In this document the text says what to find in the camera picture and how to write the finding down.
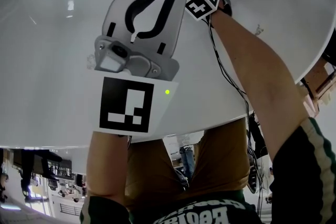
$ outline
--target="white lettering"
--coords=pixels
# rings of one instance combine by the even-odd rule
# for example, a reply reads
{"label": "white lettering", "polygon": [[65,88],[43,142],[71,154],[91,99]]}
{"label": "white lettering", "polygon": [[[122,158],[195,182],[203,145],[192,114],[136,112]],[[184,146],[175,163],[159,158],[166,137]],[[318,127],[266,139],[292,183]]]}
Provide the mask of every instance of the white lettering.
{"label": "white lettering", "polygon": [[157,220],[158,223],[161,223],[163,220],[165,220],[167,218],[167,216],[164,216],[163,218],[160,218],[159,220]]}
{"label": "white lettering", "polygon": [[185,216],[185,214],[182,214],[182,215],[179,215],[179,216],[178,216],[178,218],[179,218],[179,219],[178,219],[178,220],[179,220],[179,221],[178,221],[178,222],[179,222],[178,224],[187,224],[187,222],[185,221],[185,217],[184,217],[184,216]]}
{"label": "white lettering", "polygon": [[189,224],[198,224],[198,214],[189,212],[186,216]]}
{"label": "white lettering", "polygon": [[216,220],[215,224],[230,224],[227,218],[227,207],[219,207],[212,209],[213,218]]}
{"label": "white lettering", "polygon": [[237,209],[245,209],[245,206],[243,206],[241,203],[237,201],[232,201],[232,200],[223,200],[223,202],[220,202],[221,205],[233,205]]}
{"label": "white lettering", "polygon": [[211,224],[212,223],[212,215],[209,210],[203,211],[202,213],[200,213],[199,216],[200,216],[199,224]]}
{"label": "white lettering", "polygon": [[159,218],[158,220],[156,220],[153,224],[159,223],[160,220],[161,220],[161,218]]}
{"label": "white lettering", "polygon": [[188,206],[186,206],[186,207],[183,207],[183,208],[179,209],[179,210],[178,210],[178,213],[182,213],[182,212],[185,211],[185,210],[191,210],[191,209],[193,209],[193,208],[194,208],[194,205],[188,205]]}
{"label": "white lettering", "polygon": [[190,8],[193,8],[194,9],[194,13],[197,13],[197,12],[199,12],[200,10],[202,11],[202,12],[205,12],[205,5],[204,4],[202,4],[201,6],[197,6],[195,3],[191,3],[190,5],[189,5],[189,7]]}
{"label": "white lettering", "polygon": [[164,224],[178,224],[177,223],[177,217],[173,217],[171,219],[168,219],[164,222]]}
{"label": "white lettering", "polygon": [[208,205],[220,205],[220,202],[217,200],[208,201]]}
{"label": "white lettering", "polygon": [[207,206],[208,203],[206,201],[200,201],[200,202],[197,202],[196,204],[194,204],[194,206]]}
{"label": "white lettering", "polygon": [[173,215],[177,214],[177,211],[171,212],[169,215],[165,216],[164,219],[167,219],[169,217],[172,217]]}

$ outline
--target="black wire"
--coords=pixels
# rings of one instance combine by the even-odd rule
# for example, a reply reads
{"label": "black wire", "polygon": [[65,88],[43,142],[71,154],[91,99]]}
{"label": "black wire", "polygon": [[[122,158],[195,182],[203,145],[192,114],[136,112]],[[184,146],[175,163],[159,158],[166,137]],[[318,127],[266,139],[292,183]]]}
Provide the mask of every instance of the black wire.
{"label": "black wire", "polygon": [[204,21],[205,23],[207,23],[208,25],[208,29],[209,29],[209,35],[210,35],[210,39],[211,42],[213,44],[213,49],[215,51],[215,55],[217,58],[217,62],[220,68],[220,71],[222,72],[223,77],[229,82],[229,84],[231,86],[233,86],[237,92],[239,93],[239,95],[244,99],[245,102],[245,106],[246,106],[246,115],[247,115],[247,122],[248,122],[248,152],[249,154],[252,156],[252,161],[253,161],[253,166],[256,170],[256,174],[257,174],[257,178],[258,178],[258,182],[259,182],[259,197],[258,197],[258,204],[257,204],[257,213],[259,215],[259,217],[261,218],[261,208],[262,208],[262,203],[263,203],[263,199],[262,199],[262,193],[263,193],[263,181],[262,181],[262,177],[260,176],[260,172],[259,172],[259,167],[258,167],[258,160],[257,157],[255,155],[255,152],[253,150],[252,144],[251,144],[251,131],[250,131],[250,124],[249,124],[249,103],[247,102],[246,98],[244,97],[244,95],[246,95],[246,93],[244,91],[242,91],[237,84],[235,83],[235,81],[230,77],[230,75],[227,73],[227,71],[225,70],[221,59],[219,58],[219,54],[215,45],[215,40],[214,40],[214,36],[212,33],[212,29],[211,29],[211,15],[209,18],[209,21],[205,21],[204,19],[202,19],[202,21]]}
{"label": "black wire", "polygon": [[131,142],[132,142],[132,136],[130,135],[130,136],[128,137],[127,149],[130,148]]}

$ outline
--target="person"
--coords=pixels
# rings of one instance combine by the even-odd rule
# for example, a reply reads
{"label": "person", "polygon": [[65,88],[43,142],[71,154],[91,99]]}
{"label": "person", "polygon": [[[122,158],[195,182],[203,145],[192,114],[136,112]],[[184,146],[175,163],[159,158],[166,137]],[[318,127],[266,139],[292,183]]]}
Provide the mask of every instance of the person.
{"label": "person", "polygon": [[[272,222],[336,223],[335,156],[308,117],[288,68],[222,10],[212,14],[212,26],[258,116],[273,162]],[[261,223],[242,191],[250,170],[246,137],[245,119],[207,130],[184,191],[162,140],[128,150],[126,136],[94,132],[81,222]],[[300,181],[301,202],[294,204],[289,195],[298,166],[307,180]]]}
{"label": "person", "polygon": [[180,147],[180,155],[185,176],[190,180],[195,171],[194,152],[191,147]]}
{"label": "person", "polygon": [[0,202],[5,203],[7,200],[7,196],[4,194],[5,183],[8,182],[9,176],[5,173],[3,173],[2,167],[0,167]]}
{"label": "person", "polygon": [[54,175],[50,172],[48,166],[48,160],[54,162],[61,162],[62,158],[59,157],[57,154],[49,151],[49,150],[19,150],[21,153],[21,189],[22,193],[26,198],[30,198],[30,189],[29,186],[37,186],[38,183],[36,182],[34,176],[34,165],[35,165],[35,155],[40,156],[41,159],[41,166],[42,166],[42,177],[46,179],[54,180]]}

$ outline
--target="white round tabletop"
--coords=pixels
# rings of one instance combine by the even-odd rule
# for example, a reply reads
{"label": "white round tabletop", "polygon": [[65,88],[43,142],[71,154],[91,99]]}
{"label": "white round tabletop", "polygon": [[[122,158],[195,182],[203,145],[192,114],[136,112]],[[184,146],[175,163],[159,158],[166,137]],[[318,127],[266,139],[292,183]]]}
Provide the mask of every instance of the white round tabletop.
{"label": "white round tabletop", "polygon": [[[86,86],[83,74],[112,1],[0,0],[0,146],[89,144],[92,126],[75,97]],[[295,80],[317,61],[331,36],[336,0],[231,1],[233,17],[259,33]],[[141,25],[149,22],[143,18]],[[237,80],[224,47],[216,42]],[[222,77],[204,23],[184,15],[173,58],[180,63],[174,78],[180,84],[151,139],[245,115],[241,97]]]}

